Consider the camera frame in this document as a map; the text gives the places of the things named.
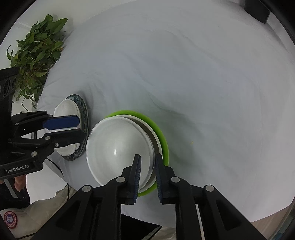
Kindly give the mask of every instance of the logo patch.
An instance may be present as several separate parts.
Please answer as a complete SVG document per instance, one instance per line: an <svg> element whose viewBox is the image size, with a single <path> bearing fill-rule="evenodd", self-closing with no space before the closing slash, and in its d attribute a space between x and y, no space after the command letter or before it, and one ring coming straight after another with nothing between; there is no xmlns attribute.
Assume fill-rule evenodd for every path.
<svg viewBox="0 0 295 240"><path fill-rule="evenodd" d="M14 212L6 212L3 219L9 228L15 228L17 226L17 216Z"/></svg>

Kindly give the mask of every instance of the white plate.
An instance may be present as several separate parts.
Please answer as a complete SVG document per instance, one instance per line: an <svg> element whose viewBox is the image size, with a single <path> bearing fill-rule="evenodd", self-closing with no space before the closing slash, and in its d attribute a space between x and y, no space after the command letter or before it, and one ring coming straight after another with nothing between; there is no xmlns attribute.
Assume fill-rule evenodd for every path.
<svg viewBox="0 0 295 240"><path fill-rule="evenodd" d="M79 110L77 104L70 99L63 100L55 108L53 115L54 115L54 117L77 115L79 117L79 119L81 120L81 113L80 113L80 110ZM53 130L52 132L78 129L78 128L80 128L80 124L81 123L79 123L79 125L77 127L57 129L57 130ZM74 144L70 144L66 147L56 148L56 151L62 156L70 156L79 148L79 146L80 146L80 143L74 143Z"/></svg>
<svg viewBox="0 0 295 240"><path fill-rule="evenodd" d="M100 185L121 176L123 169L132 165L135 154L141 155L139 188L142 188L150 179L155 157L146 132L134 121L114 116L100 121L89 135L87 163Z"/></svg>
<svg viewBox="0 0 295 240"><path fill-rule="evenodd" d="M163 156L162 147L161 147L161 143L160 143L160 140L159 140L158 136L156 135L155 131L145 121L141 120L138 117L134 117L132 115L118 115L118 116L125 117L125 118L128 118L128 119L133 120L141 128L143 128L143 126L141 124L143 124L145 127L147 127L150 132L149 131L146 131L146 133L150 137L150 139L151 139L151 141L152 141L152 143L154 145L155 155L159 153L159 154L161 154ZM158 151L159 152L156 151L154 140L157 143ZM156 178L156 170L154 169L153 172L152 172L152 175L151 175L150 179L148 180L148 182L146 183L146 185L144 185L141 189L139 189L138 193L144 192L145 190L147 190L148 188L150 188L156 182L156 180L157 180L157 178Z"/></svg>

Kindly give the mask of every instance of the screw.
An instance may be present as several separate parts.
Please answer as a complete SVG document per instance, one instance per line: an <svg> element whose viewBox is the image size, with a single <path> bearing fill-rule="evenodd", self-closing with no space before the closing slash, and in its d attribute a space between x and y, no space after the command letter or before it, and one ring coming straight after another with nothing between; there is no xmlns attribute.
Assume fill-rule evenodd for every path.
<svg viewBox="0 0 295 240"><path fill-rule="evenodd" d="M31 153L31 156L32 156L32 157L36 157L36 156L37 156L37 152L35 152L35 151L32 152L32 153Z"/></svg>
<svg viewBox="0 0 295 240"><path fill-rule="evenodd" d="M171 178L171 181L172 182L179 182L180 181L180 178L179 177L172 177Z"/></svg>
<svg viewBox="0 0 295 240"><path fill-rule="evenodd" d="M205 187L205 189L208 191L208 192L213 192L214 191L214 187L212 185L207 185Z"/></svg>
<svg viewBox="0 0 295 240"><path fill-rule="evenodd" d="M91 187L89 185L85 185L84 187L82 187L83 192L89 192L90 190L91 190Z"/></svg>
<svg viewBox="0 0 295 240"><path fill-rule="evenodd" d="M125 182L125 178L124 177L117 177L116 181L117 182Z"/></svg>

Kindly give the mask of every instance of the white fabric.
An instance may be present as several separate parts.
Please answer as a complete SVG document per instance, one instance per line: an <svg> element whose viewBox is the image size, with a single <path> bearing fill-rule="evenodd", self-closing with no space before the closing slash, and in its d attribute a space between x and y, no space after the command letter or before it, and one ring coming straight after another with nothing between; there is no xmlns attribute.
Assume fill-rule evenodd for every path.
<svg viewBox="0 0 295 240"><path fill-rule="evenodd" d="M117 110L139 111L166 136L170 166L214 185L250 221L288 206L295 187L294 60L240 6L214 0L139 0L75 29L50 70L38 107L67 96L88 104L91 128ZM83 154L54 153L76 189L98 186ZM175 226L157 191L122 213Z"/></svg>

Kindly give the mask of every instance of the green leaf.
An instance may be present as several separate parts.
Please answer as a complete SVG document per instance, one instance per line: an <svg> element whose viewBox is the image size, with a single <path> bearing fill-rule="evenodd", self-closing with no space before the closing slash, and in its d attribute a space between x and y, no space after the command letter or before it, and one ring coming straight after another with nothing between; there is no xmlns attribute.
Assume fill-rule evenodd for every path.
<svg viewBox="0 0 295 240"><path fill-rule="evenodd" d="M47 21L45 21L45 20L43 22L40 22L39 25L36 27L36 29L43 27L44 24L46 24L46 23L47 23Z"/></svg>
<svg viewBox="0 0 295 240"><path fill-rule="evenodd" d="M16 64L16 62L15 62L14 58L11 58L10 66L15 67L15 64Z"/></svg>
<svg viewBox="0 0 295 240"><path fill-rule="evenodd" d="M33 107L34 107L35 109L37 109L37 107L36 107L36 105L34 104L34 102L32 102L32 105L33 105Z"/></svg>
<svg viewBox="0 0 295 240"><path fill-rule="evenodd" d="M47 38L47 33L40 33L38 36L37 36L37 40L40 41L40 40L43 40L43 39L46 39Z"/></svg>
<svg viewBox="0 0 295 240"><path fill-rule="evenodd" d="M54 44L54 46L55 46L56 48L60 47L61 45L63 45L63 42L62 42L62 41L58 41L58 42L56 42L56 43Z"/></svg>
<svg viewBox="0 0 295 240"><path fill-rule="evenodd" d="M38 27L38 25L37 25L37 24L34 24L34 25L32 26L32 28L31 28L31 31L30 31L30 32L31 32L31 33L34 32L35 29L36 29L37 27Z"/></svg>
<svg viewBox="0 0 295 240"><path fill-rule="evenodd" d="M35 72L36 77L42 77L45 74L46 74L46 72Z"/></svg>
<svg viewBox="0 0 295 240"><path fill-rule="evenodd" d="M49 29L53 28L54 26L55 26L55 22L50 22L50 23L48 23L48 25L45 28L45 30L49 30Z"/></svg>
<svg viewBox="0 0 295 240"><path fill-rule="evenodd" d="M60 52L53 52L52 55L55 59L58 59L60 57Z"/></svg>
<svg viewBox="0 0 295 240"><path fill-rule="evenodd" d="M40 52L38 56L36 57L36 61L40 61L44 56L45 56L45 52L44 51Z"/></svg>
<svg viewBox="0 0 295 240"><path fill-rule="evenodd" d="M42 87L42 83L41 83L41 81L37 77L36 77L35 81L38 84L38 86Z"/></svg>
<svg viewBox="0 0 295 240"><path fill-rule="evenodd" d="M62 41L65 35L62 32L57 32L56 34L52 34L51 36L54 40Z"/></svg>
<svg viewBox="0 0 295 240"><path fill-rule="evenodd" d="M34 36L35 36L35 33L31 33L30 38L29 38L29 43L34 42Z"/></svg>
<svg viewBox="0 0 295 240"><path fill-rule="evenodd" d="M35 101L38 102L40 98L41 92L34 94Z"/></svg>
<svg viewBox="0 0 295 240"><path fill-rule="evenodd" d="M6 55L7 55L7 58L8 58L9 60L11 60L11 55L9 54L8 49L7 49L7 51L6 51Z"/></svg>
<svg viewBox="0 0 295 240"><path fill-rule="evenodd" d="M32 95L32 90L30 88L27 88L26 93L27 93L28 96L31 96Z"/></svg>
<svg viewBox="0 0 295 240"><path fill-rule="evenodd" d="M32 90L32 93L37 92L37 90L35 90L37 84L35 83L34 79L32 79L32 78L28 78L28 79L27 79L27 82L28 82L29 87L30 87L31 90Z"/></svg>
<svg viewBox="0 0 295 240"><path fill-rule="evenodd" d="M20 43L20 44L24 44L25 43L25 41L23 41L23 40L17 40L17 42Z"/></svg>
<svg viewBox="0 0 295 240"><path fill-rule="evenodd" d="M44 19L44 21L47 21L47 22L52 22L53 21L53 17L51 15L47 15Z"/></svg>
<svg viewBox="0 0 295 240"><path fill-rule="evenodd" d="M22 41L22 40L17 40L18 42L18 47L21 47L23 44L25 44L26 42L25 41Z"/></svg>
<svg viewBox="0 0 295 240"><path fill-rule="evenodd" d="M44 85L46 82L46 76L44 75L44 76L40 77L39 80L40 80L41 84Z"/></svg>
<svg viewBox="0 0 295 240"><path fill-rule="evenodd" d="M28 34L27 34L27 36L26 36L26 40L25 40L25 42L26 42L26 43L29 43L30 36L31 36L31 34L30 34L30 33L28 33Z"/></svg>
<svg viewBox="0 0 295 240"><path fill-rule="evenodd" d="M49 48L48 45L44 45L44 46L42 47L42 50L44 51L44 50L46 50L46 49L48 49L48 48Z"/></svg>
<svg viewBox="0 0 295 240"><path fill-rule="evenodd" d="M36 50L38 50L39 48L40 48L39 45L35 46L35 47L33 48L33 50L31 51L31 53L35 53Z"/></svg>
<svg viewBox="0 0 295 240"><path fill-rule="evenodd" d="M33 67L34 67L34 62L31 62L31 64L30 64L30 70L33 70Z"/></svg>
<svg viewBox="0 0 295 240"><path fill-rule="evenodd" d="M46 43L47 45L50 45L50 44L52 43L52 41L51 41L51 39L47 39L47 40L45 41L45 43Z"/></svg>
<svg viewBox="0 0 295 240"><path fill-rule="evenodd" d="M23 51L23 53L22 53L20 59L23 59L23 58L25 57L25 55L26 55L27 53L29 53L29 52L30 52L30 51L28 51L28 50Z"/></svg>
<svg viewBox="0 0 295 240"><path fill-rule="evenodd" d="M54 26L50 28L50 33L51 34L55 34L57 33L59 30L61 30L63 28L63 26L65 25L65 23L67 22L67 18L62 18L59 19L55 22Z"/></svg>

